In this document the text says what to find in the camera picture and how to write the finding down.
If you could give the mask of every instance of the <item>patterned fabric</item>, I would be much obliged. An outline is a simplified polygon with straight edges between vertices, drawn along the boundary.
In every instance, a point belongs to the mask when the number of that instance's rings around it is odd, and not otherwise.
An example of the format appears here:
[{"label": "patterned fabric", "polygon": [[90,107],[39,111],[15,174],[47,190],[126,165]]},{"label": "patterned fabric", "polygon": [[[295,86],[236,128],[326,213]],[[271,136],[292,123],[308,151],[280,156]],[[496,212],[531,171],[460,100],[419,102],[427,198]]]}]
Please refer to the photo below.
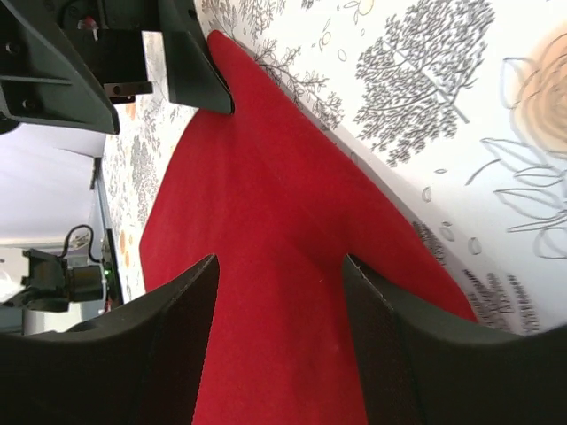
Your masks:
[{"label": "patterned fabric", "polygon": [[[523,335],[567,321],[567,4],[196,3],[206,35],[220,30],[248,50],[390,190],[480,320]],[[104,163],[131,297],[144,291],[139,237],[194,113],[165,100],[160,35],[144,37],[155,92],[119,107],[123,130]]]}]

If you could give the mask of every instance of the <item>black mount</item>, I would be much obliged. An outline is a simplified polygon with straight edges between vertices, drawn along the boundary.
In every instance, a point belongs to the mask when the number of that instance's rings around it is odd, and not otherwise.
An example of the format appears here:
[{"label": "black mount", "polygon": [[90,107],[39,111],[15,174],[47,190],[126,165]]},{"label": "black mount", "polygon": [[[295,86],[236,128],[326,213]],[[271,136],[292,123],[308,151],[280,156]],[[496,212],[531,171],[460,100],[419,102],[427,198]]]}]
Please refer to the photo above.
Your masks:
[{"label": "black mount", "polygon": [[163,34],[171,102],[233,112],[193,0],[0,0],[0,134],[18,122],[118,134],[114,105],[152,93],[143,31]]}]

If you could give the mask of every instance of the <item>screw hole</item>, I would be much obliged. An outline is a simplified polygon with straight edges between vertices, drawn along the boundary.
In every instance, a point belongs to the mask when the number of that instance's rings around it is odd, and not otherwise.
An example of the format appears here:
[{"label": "screw hole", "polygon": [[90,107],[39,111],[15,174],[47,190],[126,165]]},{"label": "screw hole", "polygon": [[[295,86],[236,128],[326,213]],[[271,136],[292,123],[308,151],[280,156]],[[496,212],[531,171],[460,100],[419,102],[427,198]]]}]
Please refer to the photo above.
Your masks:
[{"label": "screw hole", "polygon": [[7,42],[6,51],[8,51],[11,55],[16,56],[21,52],[21,47],[15,42]]},{"label": "screw hole", "polygon": [[37,103],[31,99],[24,100],[21,105],[26,111],[34,111],[35,109],[37,109]]}]

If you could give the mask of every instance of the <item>cable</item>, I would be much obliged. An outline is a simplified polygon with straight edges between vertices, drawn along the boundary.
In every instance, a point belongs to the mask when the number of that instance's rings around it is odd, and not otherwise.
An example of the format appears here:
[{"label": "cable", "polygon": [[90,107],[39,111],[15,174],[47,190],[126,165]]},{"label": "cable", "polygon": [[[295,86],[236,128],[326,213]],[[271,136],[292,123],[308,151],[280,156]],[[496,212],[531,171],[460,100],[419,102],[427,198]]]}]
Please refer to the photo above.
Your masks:
[{"label": "cable", "polygon": [[88,251],[90,261],[92,261],[93,263],[100,263],[100,259],[95,259],[92,255],[92,244],[95,242],[95,231],[88,224],[80,224],[79,226],[75,226],[74,228],[69,230],[69,233],[67,233],[67,236],[65,236],[65,243],[63,244],[63,251],[61,252],[61,254],[58,257],[60,259],[63,259],[64,257],[66,257],[67,253],[69,252],[69,244],[71,243],[71,236],[73,235],[74,232],[76,232],[80,228],[86,228],[90,233],[89,251]]}]

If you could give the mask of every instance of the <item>red felt mat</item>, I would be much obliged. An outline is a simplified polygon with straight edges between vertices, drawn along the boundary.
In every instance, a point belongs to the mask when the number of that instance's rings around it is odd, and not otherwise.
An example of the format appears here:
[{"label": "red felt mat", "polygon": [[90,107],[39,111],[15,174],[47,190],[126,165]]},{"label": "red felt mat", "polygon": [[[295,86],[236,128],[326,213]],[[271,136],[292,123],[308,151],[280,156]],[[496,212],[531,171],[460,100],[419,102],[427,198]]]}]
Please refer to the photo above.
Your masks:
[{"label": "red felt mat", "polygon": [[470,306],[394,206],[247,54],[220,33],[208,44],[236,113],[190,122],[140,245],[147,290],[219,257],[194,423],[366,423],[345,254],[473,320]]}]

